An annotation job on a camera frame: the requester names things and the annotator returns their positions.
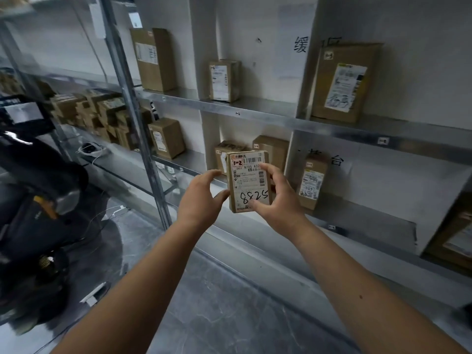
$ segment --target person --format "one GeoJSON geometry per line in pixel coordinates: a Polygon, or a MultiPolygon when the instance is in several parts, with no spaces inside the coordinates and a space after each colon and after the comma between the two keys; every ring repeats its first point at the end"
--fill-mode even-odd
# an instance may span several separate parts
{"type": "MultiPolygon", "coordinates": [[[[314,226],[278,168],[269,164],[261,164],[261,168],[271,174],[277,196],[271,205],[251,201],[250,206],[300,251],[362,351],[466,353],[314,226]]],[[[210,170],[192,180],[180,202],[177,220],[52,353],[147,351],[193,247],[216,221],[229,196],[229,190],[211,196],[210,183],[220,174],[210,170]]]]}

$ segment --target floor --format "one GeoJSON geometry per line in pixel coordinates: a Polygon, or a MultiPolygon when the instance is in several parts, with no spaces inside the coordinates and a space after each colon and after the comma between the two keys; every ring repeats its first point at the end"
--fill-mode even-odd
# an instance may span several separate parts
{"type": "MultiPolygon", "coordinates": [[[[89,310],[79,301],[101,282],[114,285],[162,235],[162,230],[149,219],[120,206],[115,199],[97,191],[84,201],[82,215],[92,221],[83,221],[80,231],[85,231],[90,240],[68,249],[72,278],[68,308],[59,318],[19,337],[8,325],[1,326],[3,353],[49,353],[67,329],[89,310]]],[[[148,351],[314,352],[358,350],[344,337],[300,315],[197,251],[190,256],[148,351]]]]}

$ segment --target right hand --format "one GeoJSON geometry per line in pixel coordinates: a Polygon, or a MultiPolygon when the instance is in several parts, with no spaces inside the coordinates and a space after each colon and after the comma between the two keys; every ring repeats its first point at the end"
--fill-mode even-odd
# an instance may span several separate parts
{"type": "Polygon", "coordinates": [[[266,163],[261,163],[260,167],[272,175],[277,196],[272,205],[250,200],[249,206],[261,215],[276,232],[293,242],[298,234],[313,225],[306,218],[295,191],[280,169],[266,163]]]}

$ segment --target chinese character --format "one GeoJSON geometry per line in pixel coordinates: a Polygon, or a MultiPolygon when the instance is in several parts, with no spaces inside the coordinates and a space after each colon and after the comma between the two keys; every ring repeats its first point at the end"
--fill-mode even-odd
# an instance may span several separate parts
{"type": "Polygon", "coordinates": [[[294,51],[296,51],[297,53],[306,53],[306,46],[308,46],[308,37],[297,37],[295,40],[294,51]]]}
{"type": "Polygon", "coordinates": [[[339,155],[336,155],[335,157],[332,157],[331,158],[331,164],[332,165],[337,165],[337,166],[341,166],[341,163],[343,162],[343,158],[340,157],[339,155]]]}

